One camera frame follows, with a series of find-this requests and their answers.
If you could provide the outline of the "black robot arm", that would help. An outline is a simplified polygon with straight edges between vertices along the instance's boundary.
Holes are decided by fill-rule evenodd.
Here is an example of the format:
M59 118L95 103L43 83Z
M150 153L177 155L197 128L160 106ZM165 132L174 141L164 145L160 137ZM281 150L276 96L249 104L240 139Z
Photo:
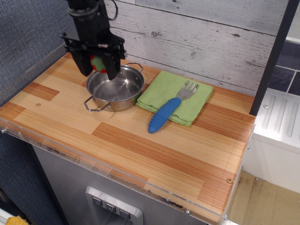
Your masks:
M96 70L106 72L108 79L113 80L120 72L120 60L125 59L125 40L111 33L111 18L104 1L68 0L67 3L76 30L61 35L66 51L84 76Z

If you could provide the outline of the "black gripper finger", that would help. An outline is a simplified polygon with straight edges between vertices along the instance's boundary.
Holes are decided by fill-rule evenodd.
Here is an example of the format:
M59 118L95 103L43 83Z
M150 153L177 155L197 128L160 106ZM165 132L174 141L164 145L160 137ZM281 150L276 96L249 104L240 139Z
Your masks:
M90 56L82 52L76 52L76 51L70 51L70 52L81 74L84 76L89 76L93 70L90 64Z
M104 53L102 60L109 80L113 80L120 71L120 55L118 53Z

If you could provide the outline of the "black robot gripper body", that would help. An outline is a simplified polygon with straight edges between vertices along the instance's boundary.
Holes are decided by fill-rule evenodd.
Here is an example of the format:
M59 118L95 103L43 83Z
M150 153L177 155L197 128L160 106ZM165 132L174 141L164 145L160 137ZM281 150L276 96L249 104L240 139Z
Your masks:
M61 37L69 51L95 56L113 56L124 59L125 40L110 32L108 17L98 9L69 9L75 30L65 31Z

